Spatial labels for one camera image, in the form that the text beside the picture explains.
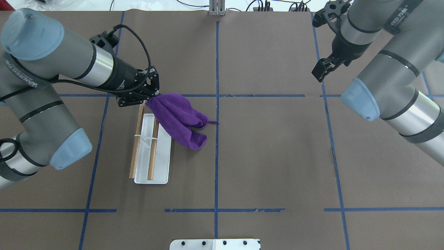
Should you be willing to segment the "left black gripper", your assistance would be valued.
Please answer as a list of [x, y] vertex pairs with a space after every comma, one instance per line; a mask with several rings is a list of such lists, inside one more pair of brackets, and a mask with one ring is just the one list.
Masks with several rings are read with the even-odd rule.
[[[160, 94], [160, 75], [155, 67], [142, 71], [117, 57], [113, 57], [113, 62], [111, 76], [104, 83], [105, 90], [114, 95], [122, 95], [132, 90], [149, 98]], [[117, 104], [119, 107], [138, 106], [147, 100], [148, 97], [117, 97]]]

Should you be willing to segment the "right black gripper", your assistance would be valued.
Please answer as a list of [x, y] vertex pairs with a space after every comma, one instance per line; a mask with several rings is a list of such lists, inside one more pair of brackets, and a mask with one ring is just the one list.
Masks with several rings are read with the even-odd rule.
[[353, 60], [360, 58], [365, 52], [364, 45], [356, 45], [347, 41], [342, 35], [337, 34], [332, 41], [331, 58], [321, 58], [312, 70], [312, 75], [321, 83], [324, 78], [342, 64], [346, 67]]

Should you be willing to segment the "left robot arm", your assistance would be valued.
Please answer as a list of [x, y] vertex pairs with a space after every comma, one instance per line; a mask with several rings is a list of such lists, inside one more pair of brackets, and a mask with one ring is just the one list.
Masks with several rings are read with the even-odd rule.
[[56, 19], [21, 8], [1, 31], [1, 103], [24, 131], [1, 139], [1, 189], [27, 180], [42, 167], [64, 169], [88, 155], [90, 139], [54, 90], [71, 83], [115, 95], [120, 107], [159, 95], [159, 74], [148, 58], [146, 70], [116, 57], [119, 38], [111, 30], [89, 40]]

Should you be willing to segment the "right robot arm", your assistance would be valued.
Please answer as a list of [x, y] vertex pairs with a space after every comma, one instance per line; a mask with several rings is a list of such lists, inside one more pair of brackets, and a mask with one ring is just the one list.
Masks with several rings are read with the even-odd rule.
[[367, 121], [381, 118], [441, 164], [443, 107], [412, 82], [430, 63], [443, 62], [443, 9], [442, 0], [333, 0], [312, 20], [335, 33], [332, 53], [312, 70], [319, 82], [360, 58], [382, 31], [392, 35], [341, 94], [342, 102]]

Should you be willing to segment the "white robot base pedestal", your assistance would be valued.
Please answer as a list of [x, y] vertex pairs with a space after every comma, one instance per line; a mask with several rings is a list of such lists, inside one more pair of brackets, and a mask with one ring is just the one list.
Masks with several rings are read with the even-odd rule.
[[259, 239], [177, 239], [170, 250], [260, 250]]

